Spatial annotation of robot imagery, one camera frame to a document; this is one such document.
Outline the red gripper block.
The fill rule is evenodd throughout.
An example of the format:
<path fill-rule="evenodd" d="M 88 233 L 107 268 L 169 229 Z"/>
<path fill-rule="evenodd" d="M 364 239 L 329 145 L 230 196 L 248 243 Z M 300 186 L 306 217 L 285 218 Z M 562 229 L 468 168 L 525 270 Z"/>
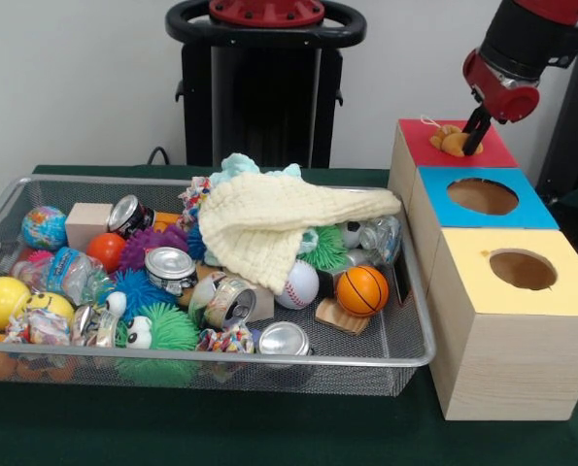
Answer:
<path fill-rule="evenodd" d="M 467 134 L 465 154 L 473 155 L 491 127 L 491 118 L 517 122 L 529 116 L 540 100 L 539 81 L 509 77 L 472 50 L 462 65 L 463 76 L 479 103 L 462 132 Z"/>

